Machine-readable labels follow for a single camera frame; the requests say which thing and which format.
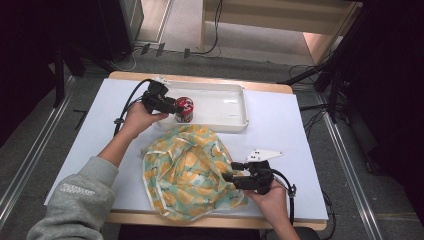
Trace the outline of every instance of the gray sweatshirt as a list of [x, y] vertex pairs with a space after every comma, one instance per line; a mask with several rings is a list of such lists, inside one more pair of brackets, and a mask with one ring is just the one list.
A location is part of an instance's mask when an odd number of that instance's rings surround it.
[[91, 157], [78, 174], [58, 184], [46, 217], [31, 228], [27, 239], [103, 239], [99, 230], [115, 201], [111, 186], [117, 174], [112, 163]]

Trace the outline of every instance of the plastic tray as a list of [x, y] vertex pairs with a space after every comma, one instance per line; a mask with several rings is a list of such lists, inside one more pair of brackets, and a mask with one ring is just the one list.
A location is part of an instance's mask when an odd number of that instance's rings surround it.
[[193, 100], [193, 120], [179, 123], [174, 115], [158, 122], [164, 129], [198, 124], [215, 132], [240, 132], [249, 119], [244, 97], [244, 88], [237, 84], [213, 84], [169, 81], [167, 97], [188, 97]]

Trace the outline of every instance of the person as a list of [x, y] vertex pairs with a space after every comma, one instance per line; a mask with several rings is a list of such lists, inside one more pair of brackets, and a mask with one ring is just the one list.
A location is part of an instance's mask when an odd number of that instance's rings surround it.
[[[97, 156], [77, 173], [63, 179], [47, 204], [44, 219], [28, 232], [27, 239], [103, 239], [100, 228], [112, 208], [111, 189], [118, 167], [133, 139], [166, 113], [149, 114], [140, 102], [129, 109], [121, 130]], [[287, 217], [285, 189], [276, 181], [266, 195], [246, 191], [260, 207], [280, 239], [298, 239]]]

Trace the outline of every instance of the crumpled cloth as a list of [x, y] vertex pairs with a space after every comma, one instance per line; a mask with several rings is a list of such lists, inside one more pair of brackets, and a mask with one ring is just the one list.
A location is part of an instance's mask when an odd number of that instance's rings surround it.
[[172, 220], [195, 220], [213, 210], [247, 204], [243, 191], [226, 182], [231, 157], [209, 128], [171, 129], [144, 154], [144, 183], [152, 207]]

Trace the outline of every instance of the red can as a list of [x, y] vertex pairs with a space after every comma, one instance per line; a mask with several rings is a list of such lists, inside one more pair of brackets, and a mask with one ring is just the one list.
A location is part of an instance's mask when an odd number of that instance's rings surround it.
[[189, 123], [193, 120], [194, 103], [188, 97], [180, 97], [175, 102], [177, 106], [184, 107], [182, 113], [175, 113], [175, 119], [180, 123]]

